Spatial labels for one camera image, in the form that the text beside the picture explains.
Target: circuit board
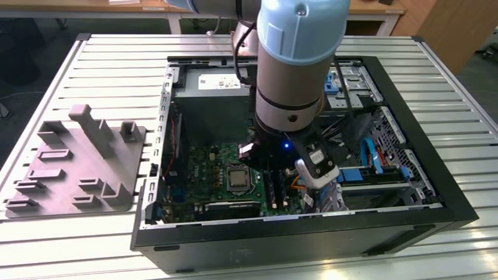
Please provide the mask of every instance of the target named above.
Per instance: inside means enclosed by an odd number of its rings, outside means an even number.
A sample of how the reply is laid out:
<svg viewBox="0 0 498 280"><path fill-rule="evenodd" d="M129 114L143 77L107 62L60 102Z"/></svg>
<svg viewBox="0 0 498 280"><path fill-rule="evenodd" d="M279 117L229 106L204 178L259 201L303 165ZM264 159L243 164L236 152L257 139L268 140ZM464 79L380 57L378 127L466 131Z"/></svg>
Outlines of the circuit board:
<svg viewBox="0 0 498 280"><path fill-rule="evenodd" d="M228 191L227 170L237 167L248 170L247 191ZM261 205L260 216L279 216L302 213L302 199L296 190L288 190L288 205L283 209L267 207L261 173L237 161L237 145L197 146L189 148L187 163L187 185L181 189L183 199L172 203L173 222L196 222L195 207L207 202L255 201Z"/></svg>

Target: slotted metal table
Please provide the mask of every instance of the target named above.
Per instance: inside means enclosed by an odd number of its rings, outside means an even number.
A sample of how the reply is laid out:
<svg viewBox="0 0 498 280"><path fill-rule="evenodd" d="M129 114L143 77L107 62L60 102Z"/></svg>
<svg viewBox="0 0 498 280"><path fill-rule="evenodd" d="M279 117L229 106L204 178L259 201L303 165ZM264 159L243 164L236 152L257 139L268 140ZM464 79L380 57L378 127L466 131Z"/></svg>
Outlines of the slotted metal table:
<svg viewBox="0 0 498 280"><path fill-rule="evenodd" d="M44 120L71 126L68 110L89 104L109 126L132 120L156 138L168 56L229 55L228 36L92 35L77 40L0 171L0 217L40 140ZM344 37L338 55L375 55L398 87L480 219L395 255L213 271L187 278L427 279L498 276L498 130L424 43L410 37ZM151 157L144 147L143 159ZM136 191L147 180L141 162ZM0 279L156 279L161 270L129 251L132 209L113 215L4 220Z"/></svg>

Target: floor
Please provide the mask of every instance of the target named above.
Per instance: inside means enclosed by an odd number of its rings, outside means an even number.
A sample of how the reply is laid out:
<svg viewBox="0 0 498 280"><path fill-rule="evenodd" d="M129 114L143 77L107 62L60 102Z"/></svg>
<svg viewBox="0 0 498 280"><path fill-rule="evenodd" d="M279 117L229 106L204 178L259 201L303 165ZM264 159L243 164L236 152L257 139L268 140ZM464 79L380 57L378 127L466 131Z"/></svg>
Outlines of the floor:
<svg viewBox="0 0 498 280"><path fill-rule="evenodd" d="M18 94L1 103L13 112L8 121L0 120L0 167L6 160L8 154L16 144L17 138L25 128L31 115L41 100L43 92L48 88L52 78L64 61L71 49L76 35L80 33L101 34L168 34L169 29L161 19L68 19L68 28L59 29L53 19L36 19L36 24L45 38L45 46L32 52L32 57L40 67L41 75L29 85L13 87L0 80L0 98L16 92ZM185 34L204 33L213 30L216 20L199 22L199 27L188 20L181 21L181 31ZM219 29L227 34L235 28L233 21L224 20ZM456 78L471 92L476 101L498 122L498 63L484 61L475 55Z"/></svg>

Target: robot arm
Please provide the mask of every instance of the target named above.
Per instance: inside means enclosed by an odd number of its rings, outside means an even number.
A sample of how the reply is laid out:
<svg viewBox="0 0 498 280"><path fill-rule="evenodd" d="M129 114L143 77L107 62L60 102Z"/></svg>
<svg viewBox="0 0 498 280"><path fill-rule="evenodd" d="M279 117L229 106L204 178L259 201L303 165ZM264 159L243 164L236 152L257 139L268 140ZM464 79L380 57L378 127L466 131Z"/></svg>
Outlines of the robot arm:
<svg viewBox="0 0 498 280"><path fill-rule="evenodd" d="M346 31L350 0L168 0L196 13L253 22L257 37L256 135L239 159L256 169L295 162L307 186L338 175L312 120L323 106L323 77ZM292 144L294 153L283 150Z"/></svg>

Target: motherboard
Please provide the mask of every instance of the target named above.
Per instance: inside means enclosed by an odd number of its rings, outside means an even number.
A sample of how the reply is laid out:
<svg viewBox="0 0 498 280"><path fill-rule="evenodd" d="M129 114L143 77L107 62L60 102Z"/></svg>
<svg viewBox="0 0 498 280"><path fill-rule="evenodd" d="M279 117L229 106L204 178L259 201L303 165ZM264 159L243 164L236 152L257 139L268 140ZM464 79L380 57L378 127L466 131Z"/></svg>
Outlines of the motherboard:
<svg viewBox="0 0 498 280"><path fill-rule="evenodd" d="M294 177L284 180L291 184ZM171 190L172 221L211 220L205 206L231 209L239 207L253 216L279 216L302 213L302 193L287 193L288 204L279 209L267 203L263 174L237 161L237 145L192 146L188 152L185 188Z"/></svg>

